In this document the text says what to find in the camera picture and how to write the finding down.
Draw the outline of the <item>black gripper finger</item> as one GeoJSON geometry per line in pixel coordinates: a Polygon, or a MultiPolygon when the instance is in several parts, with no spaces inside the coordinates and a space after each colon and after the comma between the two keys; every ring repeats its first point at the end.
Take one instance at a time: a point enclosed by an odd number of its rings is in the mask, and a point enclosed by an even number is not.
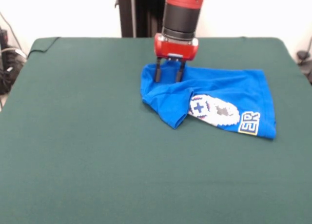
{"type": "Polygon", "coordinates": [[[160,81],[160,77],[161,77],[161,60],[162,58],[157,58],[156,59],[156,72],[155,72],[155,82],[159,82],[160,81]]]}
{"type": "Polygon", "coordinates": [[[180,68],[179,68],[179,70],[176,74],[176,78],[175,78],[176,82],[181,82],[182,77],[183,77],[183,73],[184,73],[184,69],[185,69],[185,65],[186,65],[186,61],[181,61],[180,68]]]}

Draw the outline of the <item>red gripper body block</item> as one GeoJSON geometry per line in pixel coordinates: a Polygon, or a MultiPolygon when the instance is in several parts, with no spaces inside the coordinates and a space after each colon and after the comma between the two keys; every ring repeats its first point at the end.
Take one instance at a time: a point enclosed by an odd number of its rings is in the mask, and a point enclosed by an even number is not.
{"type": "Polygon", "coordinates": [[[192,61],[198,51],[198,39],[191,41],[180,41],[170,39],[162,33],[156,33],[154,40],[154,52],[157,58],[180,59],[192,61]]]}

